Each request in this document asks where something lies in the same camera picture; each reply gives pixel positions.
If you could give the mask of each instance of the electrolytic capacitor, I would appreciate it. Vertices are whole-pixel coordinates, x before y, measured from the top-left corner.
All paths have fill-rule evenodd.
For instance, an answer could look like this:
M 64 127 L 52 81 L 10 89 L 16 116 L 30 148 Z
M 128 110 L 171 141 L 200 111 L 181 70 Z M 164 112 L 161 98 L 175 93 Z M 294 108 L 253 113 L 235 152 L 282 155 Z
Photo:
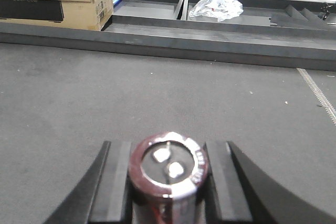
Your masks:
M 207 173 L 206 154 L 191 138 L 168 132 L 143 140 L 129 163 L 139 223 L 197 224 Z

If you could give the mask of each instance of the transparent plastic bag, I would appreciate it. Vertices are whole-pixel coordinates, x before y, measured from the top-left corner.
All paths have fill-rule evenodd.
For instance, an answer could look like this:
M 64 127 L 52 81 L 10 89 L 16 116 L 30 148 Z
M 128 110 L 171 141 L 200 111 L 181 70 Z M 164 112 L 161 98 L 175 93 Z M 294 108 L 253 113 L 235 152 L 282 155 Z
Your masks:
M 189 17 L 213 17 L 221 22 L 242 13 L 243 5 L 238 0 L 200 0 L 189 12 Z

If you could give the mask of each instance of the gray carpet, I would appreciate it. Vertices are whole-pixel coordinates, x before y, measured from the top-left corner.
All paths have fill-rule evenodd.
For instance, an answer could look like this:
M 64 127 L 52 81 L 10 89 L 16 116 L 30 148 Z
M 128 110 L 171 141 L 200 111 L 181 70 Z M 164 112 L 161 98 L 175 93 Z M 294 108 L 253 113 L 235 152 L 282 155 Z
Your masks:
M 317 104 L 296 69 L 0 44 L 0 223 L 42 223 L 104 140 L 162 131 L 234 141 L 336 215 L 336 127 Z

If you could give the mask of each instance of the gray floor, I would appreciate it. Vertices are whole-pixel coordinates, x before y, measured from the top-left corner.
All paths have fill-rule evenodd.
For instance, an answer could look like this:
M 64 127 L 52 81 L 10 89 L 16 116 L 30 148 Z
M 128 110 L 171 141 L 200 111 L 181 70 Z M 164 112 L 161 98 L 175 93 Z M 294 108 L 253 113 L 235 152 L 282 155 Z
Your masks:
M 234 141 L 336 215 L 336 127 L 296 69 L 0 44 L 0 223 L 43 222 L 104 140 L 167 130 Z

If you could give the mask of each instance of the silver capacitor rim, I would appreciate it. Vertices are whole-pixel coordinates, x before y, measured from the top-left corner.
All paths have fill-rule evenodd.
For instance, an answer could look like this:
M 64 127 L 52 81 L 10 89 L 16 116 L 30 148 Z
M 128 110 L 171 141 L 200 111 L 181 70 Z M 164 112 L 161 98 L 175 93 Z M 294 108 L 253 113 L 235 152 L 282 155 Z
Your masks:
M 188 178 L 181 182 L 167 185 L 152 180 L 142 169 L 142 159 L 145 152 L 154 144 L 163 142 L 176 142 L 187 148 L 194 159 L 194 167 Z M 130 158 L 129 175 L 136 189 L 144 194 L 161 199 L 174 199 L 188 197 L 196 193 L 207 176 L 207 157 L 202 148 L 191 138 L 176 132 L 165 132 L 150 136 L 137 145 Z

